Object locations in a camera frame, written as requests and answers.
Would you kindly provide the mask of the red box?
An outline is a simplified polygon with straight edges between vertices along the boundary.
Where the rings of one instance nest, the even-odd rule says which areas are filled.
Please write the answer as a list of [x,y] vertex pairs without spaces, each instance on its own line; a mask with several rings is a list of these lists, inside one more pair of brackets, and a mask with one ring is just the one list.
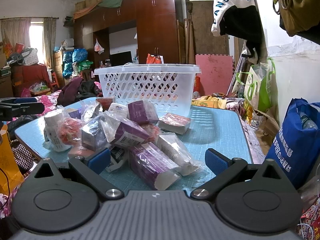
[[164,131],[183,135],[190,127],[191,118],[167,113],[159,118],[158,127]]

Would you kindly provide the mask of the yellow patterned blanket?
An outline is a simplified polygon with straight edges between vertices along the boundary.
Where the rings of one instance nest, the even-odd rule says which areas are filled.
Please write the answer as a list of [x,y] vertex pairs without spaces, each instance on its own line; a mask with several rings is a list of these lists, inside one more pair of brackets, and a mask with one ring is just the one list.
[[197,99],[192,99],[192,106],[199,107],[208,107],[208,108],[216,108],[216,109],[225,109],[226,108],[226,99],[217,98],[211,95],[202,96]]

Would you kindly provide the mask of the pink foam mat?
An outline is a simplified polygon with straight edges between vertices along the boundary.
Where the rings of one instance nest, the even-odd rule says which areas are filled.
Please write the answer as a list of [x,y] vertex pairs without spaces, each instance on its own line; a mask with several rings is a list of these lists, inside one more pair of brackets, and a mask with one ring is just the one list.
[[233,77],[233,58],[229,55],[196,54],[200,67],[200,94],[226,94]]

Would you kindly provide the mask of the pink floral bedding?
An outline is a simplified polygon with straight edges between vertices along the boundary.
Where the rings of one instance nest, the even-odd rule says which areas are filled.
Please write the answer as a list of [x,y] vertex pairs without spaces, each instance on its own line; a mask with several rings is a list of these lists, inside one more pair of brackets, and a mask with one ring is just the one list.
[[48,112],[51,112],[55,109],[57,105],[57,98],[60,94],[61,90],[57,90],[49,95],[41,95],[37,96],[37,102],[40,102],[44,105],[44,111],[41,114],[38,114],[38,116],[43,116]]

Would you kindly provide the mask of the dark red wooden wardrobe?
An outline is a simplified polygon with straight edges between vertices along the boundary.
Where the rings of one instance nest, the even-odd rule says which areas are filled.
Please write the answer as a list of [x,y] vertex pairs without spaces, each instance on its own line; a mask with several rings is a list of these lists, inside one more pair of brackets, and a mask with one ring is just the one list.
[[185,63],[181,0],[123,0],[118,8],[96,6],[74,21],[74,45],[99,63],[129,40],[137,42],[139,63],[159,54],[166,63]]

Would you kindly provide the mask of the white bottle in bag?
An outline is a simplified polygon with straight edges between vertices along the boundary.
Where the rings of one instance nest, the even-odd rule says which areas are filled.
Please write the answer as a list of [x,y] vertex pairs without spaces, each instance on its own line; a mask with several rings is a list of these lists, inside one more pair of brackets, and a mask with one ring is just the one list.
[[67,117],[67,112],[64,108],[57,108],[44,115],[44,131],[55,152],[63,152],[71,148],[71,145],[63,143],[58,136],[58,126],[65,117]]

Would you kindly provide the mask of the purple box with barcode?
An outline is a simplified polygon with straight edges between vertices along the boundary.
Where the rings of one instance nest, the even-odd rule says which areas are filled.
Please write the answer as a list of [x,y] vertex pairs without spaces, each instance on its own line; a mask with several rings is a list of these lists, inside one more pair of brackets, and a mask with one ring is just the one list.
[[107,142],[120,148],[138,146],[150,137],[137,123],[108,111],[101,114],[100,124]]

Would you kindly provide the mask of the window curtains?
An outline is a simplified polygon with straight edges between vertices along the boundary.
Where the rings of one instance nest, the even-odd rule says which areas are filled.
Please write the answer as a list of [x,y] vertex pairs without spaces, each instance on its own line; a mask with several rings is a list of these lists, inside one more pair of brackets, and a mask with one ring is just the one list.
[[[57,18],[45,17],[43,19],[42,49],[44,52],[44,64],[53,67],[53,49],[56,39]],[[15,46],[21,43],[25,48],[31,47],[30,27],[31,17],[5,18],[1,20],[1,35],[4,44]]]

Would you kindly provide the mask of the white hanging tote bag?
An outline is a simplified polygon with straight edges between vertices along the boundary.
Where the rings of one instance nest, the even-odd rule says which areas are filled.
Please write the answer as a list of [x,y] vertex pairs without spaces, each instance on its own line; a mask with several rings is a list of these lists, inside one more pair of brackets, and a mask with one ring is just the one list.
[[222,36],[222,22],[223,16],[226,15],[227,10],[233,9],[245,9],[250,6],[255,7],[254,0],[214,0],[213,3],[213,23],[211,32],[214,36]]

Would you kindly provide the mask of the brown hanging bag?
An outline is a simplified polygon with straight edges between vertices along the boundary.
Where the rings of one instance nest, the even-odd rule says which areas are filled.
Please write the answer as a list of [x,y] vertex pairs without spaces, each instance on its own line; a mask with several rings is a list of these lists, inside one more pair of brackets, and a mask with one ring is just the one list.
[[289,36],[319,44],[319,0],[273,0],[273,9]]

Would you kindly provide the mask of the green white shopping bag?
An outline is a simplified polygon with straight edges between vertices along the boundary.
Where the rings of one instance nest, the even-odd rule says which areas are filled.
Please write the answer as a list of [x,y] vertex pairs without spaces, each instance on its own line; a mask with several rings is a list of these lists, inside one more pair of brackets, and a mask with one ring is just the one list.
[[245,99],[255,110],[266,113],[272,107],[272,79],[275,74],[275,64],[270,57],[266,63],[251,65],[249,72],[236,73],[236,80],[245,85]]

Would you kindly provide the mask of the brown wooden door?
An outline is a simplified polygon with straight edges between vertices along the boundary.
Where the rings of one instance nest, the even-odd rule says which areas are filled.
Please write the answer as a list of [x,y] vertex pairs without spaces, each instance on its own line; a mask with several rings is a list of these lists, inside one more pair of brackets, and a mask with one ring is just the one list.
[[229,54],[227,35],[214,36],[213,1],[185,0],[186,18],[184,19],[186,63],[194,64],[197,54]]

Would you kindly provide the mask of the white box in plastic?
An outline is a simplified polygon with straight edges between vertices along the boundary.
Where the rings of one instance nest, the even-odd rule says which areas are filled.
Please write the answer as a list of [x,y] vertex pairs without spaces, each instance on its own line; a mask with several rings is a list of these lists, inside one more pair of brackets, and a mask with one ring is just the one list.
[[157,147],[179,166],[178,172],[182,176],[200,172],[204,167],[204,163],[193,158],[175,133],[160,134],[157,139]]

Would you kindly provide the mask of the red flowers in bag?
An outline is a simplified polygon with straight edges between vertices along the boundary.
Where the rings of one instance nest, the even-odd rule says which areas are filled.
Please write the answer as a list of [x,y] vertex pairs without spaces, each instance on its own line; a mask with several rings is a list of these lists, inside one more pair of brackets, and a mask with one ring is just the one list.
[[58,124],[57,135],[65,145],[79,145],[82,126],[80,119],[66,117]]

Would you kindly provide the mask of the plastic water bottle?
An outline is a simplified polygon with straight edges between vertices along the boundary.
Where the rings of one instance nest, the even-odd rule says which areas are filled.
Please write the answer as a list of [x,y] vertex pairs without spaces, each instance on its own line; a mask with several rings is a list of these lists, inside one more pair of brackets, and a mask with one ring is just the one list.
[[312,121],[304,112],[300,112],[299,114],[300,120],[302,122],[303,129],[318,129],[318,126],[314,121]]

